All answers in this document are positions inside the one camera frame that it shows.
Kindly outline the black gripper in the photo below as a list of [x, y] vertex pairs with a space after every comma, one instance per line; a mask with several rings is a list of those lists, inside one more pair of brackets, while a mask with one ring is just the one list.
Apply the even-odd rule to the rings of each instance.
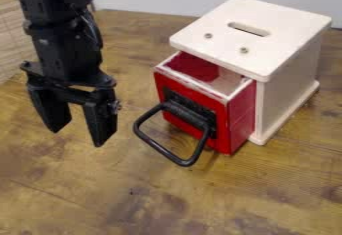
[[115, 79], [102, 68], [103, 39], [92, 14], [52, 23], [24, 22], [39, 60], [24, 62], [27, 88], [47, 128], [58, 133], [70, 123], [68, 103], [83, 105], [94, 145], [102, 147], [118, 131], [121, 102]]

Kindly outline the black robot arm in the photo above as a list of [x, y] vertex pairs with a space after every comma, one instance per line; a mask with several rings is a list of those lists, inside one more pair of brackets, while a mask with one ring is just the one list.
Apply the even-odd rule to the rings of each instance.
[[47, 128], [59, 132], [71, 122], [70, 106], [83, 108], [94, 145], [118, 129], [115, 79], [100, 64], [103, 39], [88, 10], [92, 0], [19, 0], [38, 60], [20, 65], [27, 90]]

